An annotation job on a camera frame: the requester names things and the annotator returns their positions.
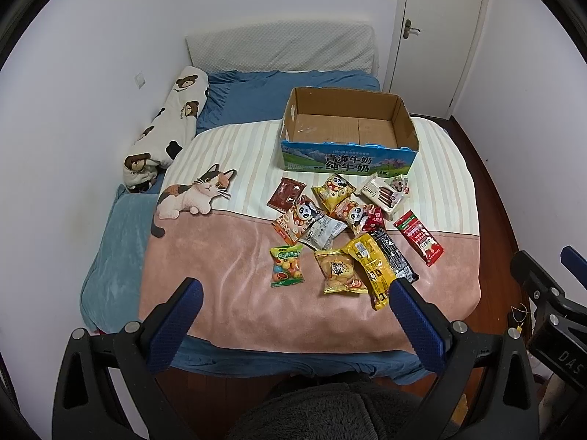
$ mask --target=snack bag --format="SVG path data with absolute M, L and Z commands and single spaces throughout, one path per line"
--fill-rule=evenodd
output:
M 353 258 L 342 250 L 314 253 L 324 273 L 324 294 L 338 292 L 368 293 L 367 288 L 354 271 Z
M 271 278 L 271 287 L 297 285 L 303 282 L 298 258 L 302 252 L 303 245 L 298 243 L 295 246 L 278 246 L 271 248 L 269 253 L 273 257 L 275 266 Z
M 444 253 L 444 248 L 440 246 L 439 242 L 434 239 L 411 210 L 396 221 L 393 226 L 400 230 L 400 233 L 412 248 L 418 252 L 427 266 L 432 266 L 440 258 L 440 255 Z
M 342 200 L 350 197 L 354 187 L 344 177 L 334 174 L 321 187 L 312 187 L 312 192 L 324 204 L 328 213 L 331 213 Z
M 355 236 L 368 233 L 378 227 L 385 228 L 381 208 L 374 205 L 360 205 L 348 198 L 338 204 L 334 211 L 336 218 L 346 221 Z
M 295 245 L 309 226 L 324 215 L 314 202 L 302 195 L 293 207 L 271 224 L 288 245 Z
M 278 212 L 285 213 L 294 206 L 304 188 L 306 188 L 305 183 L 283 177 L 267 205 Z
M 398 175 L 383 180 L 374 173 L 354 193 L 355 195 L 365 195 L 374 204 L 381 207 L 385 218 L 391 220 L 395 209 L 409 193 L 407 176 Z
M 369 233 L 351 240 L 342 250 L 365 268 L 373 293 L 373 307 L 380 310 L 389 302 L 389 285 L 395 274 L 381 248 Z
M 329 250 L 332 248 L 334 238 L 340 235 L 345 228 L 346 223 L 326 215 L 312 223 L 312 226 L 299 240 L 315 250 Z
M 420 275 L 414 271 L 404 255 L 398 250 L 397 246 L 383 228 L 377 228 L 371 232 L 371 236 L 381 248 L 381 251 L 387 258 L 389 266 L 397 278 L 406 278 L 410 283 L 418 281 Z

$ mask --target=wall outlet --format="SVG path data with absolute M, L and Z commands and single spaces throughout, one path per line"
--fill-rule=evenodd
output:
M 135 77 L 134 77 L 134 82 L 136 82 L 137 84 L 137 88 L 141 88 L 145 85 L 145 76 L 143 76 L 143 73 L 138 73 Z

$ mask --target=headboard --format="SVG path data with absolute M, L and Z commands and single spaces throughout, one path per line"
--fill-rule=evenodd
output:
M 354 21 L 281 20 L 186 37 L 193 66 L 237 70 L 378 70 L 375 32 Z

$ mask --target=cat illustration on blanket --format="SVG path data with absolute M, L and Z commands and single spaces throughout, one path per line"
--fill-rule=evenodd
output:
M 159 196 L 157 207 L 151 223 L 151 234 L 157 238 L 165 235 L 165 230 L 155 224 L 155 216 L 159 219 L 177 218 L 180 212 L 190 211 L 192 215 L 207 214 L 212 209 L 210 201 L 214 197 L 230 198 L 227 192 L 230 179 L 236 170 L 222 172 L 220 165 L 214 164 L 207 172 L 191 185 L 171 185 Z

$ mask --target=dark fleece garment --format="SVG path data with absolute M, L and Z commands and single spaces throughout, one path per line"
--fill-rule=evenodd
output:
M 392 440 L 420 398 L 373 382 L 300 389 L 245 413 L 229 440 Z M 449 424 L 443 436 L 456 433 Z

